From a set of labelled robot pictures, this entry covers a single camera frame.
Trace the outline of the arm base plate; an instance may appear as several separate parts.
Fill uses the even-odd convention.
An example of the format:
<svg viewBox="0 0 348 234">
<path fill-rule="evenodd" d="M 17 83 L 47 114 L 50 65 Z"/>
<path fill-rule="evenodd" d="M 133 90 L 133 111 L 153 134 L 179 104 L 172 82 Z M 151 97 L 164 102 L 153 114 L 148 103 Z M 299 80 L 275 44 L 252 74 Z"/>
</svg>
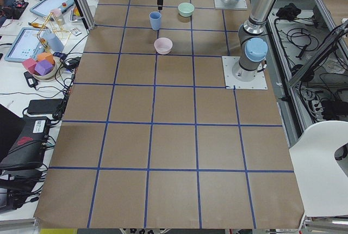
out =
<svg viewBox="0 0 348 234">
<path fill-rule="evenodd" d="M 226 89 L 267 90 L 262 63 L 256 70 L 246 71 L 239 65 L 240 57 L 222 56 Z"/>
<path fill-rule="evenodd" d="M 247 10 L 246 0 L 214 0 L 215 9 Z"/>
</svg>

